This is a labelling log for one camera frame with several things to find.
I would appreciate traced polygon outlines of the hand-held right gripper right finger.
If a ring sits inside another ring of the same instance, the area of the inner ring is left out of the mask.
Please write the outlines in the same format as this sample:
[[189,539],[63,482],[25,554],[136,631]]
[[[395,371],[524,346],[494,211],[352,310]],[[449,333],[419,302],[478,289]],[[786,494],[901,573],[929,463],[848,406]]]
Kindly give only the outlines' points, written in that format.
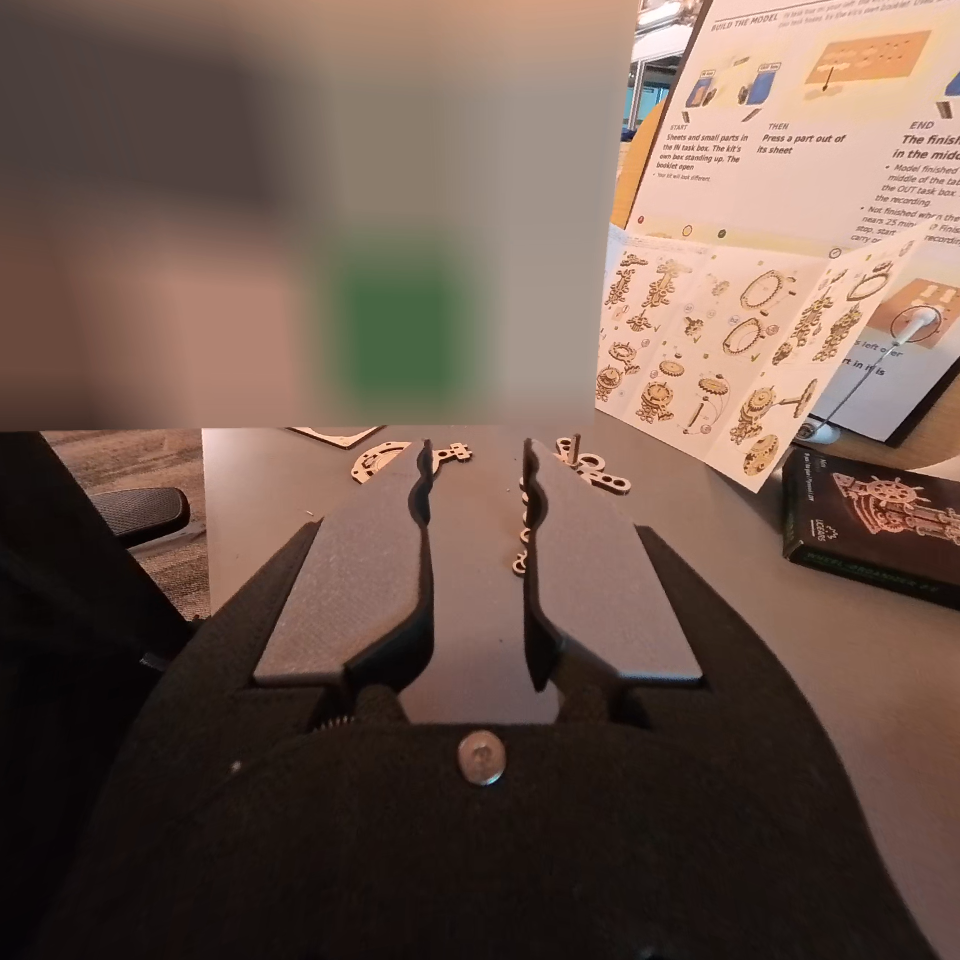
[[539,440],[525,441],[523,479],[524,653],[534,689],[697,685],[701,666],[630,518]]

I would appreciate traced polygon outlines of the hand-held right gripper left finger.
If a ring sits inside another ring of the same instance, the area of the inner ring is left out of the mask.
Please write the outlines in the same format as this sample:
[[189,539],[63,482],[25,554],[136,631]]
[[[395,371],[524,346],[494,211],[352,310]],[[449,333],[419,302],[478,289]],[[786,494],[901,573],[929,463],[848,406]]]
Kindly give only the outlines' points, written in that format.
[[434,650],[428,440],[331,511],[254,669],[261,687],[404,690]]

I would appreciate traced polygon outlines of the round wooden disc part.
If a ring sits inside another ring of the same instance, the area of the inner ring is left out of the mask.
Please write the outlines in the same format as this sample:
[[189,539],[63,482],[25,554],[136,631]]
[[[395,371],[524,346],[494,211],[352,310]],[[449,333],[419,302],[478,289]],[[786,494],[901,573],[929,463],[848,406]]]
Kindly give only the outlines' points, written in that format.
[[[364,451],[353,464],[351,478],[357,483],[366,483],[384,470],[393,459],[410,445],[411,442],[407,440],[387,440]],[[446,448],[435,448],[432,452],[432,474],[438,474],[441,466],[447,462],[468,462],[473,458],[473,455],[473,451],[459,441],[451,443]]]

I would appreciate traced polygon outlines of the black model kit box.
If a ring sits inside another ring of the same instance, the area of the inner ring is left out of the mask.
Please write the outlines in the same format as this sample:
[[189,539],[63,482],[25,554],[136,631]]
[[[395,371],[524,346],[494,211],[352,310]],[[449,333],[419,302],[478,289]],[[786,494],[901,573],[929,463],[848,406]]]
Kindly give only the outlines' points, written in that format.
[[782,490],[786,560],[958,609],[957,479],[795,448]]

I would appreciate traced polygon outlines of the open instruction booklet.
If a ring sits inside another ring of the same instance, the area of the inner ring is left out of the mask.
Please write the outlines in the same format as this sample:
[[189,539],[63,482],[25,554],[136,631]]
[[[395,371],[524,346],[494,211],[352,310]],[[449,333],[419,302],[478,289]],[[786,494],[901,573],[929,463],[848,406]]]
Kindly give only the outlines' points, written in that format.
[[597,409],[758,491],[925,234],[831,259],[611,225]]

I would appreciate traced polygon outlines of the task instruction board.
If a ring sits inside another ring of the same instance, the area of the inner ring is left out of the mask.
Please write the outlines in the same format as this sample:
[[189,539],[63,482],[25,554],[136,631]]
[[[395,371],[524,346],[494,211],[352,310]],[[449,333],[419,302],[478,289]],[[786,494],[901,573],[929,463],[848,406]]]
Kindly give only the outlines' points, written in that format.
[[928,227],[817,408],[930,305],[838,412],[931,461],[958,439],[958,62],[954,1],[704,2],[631,204],[635,234],[814,257]]

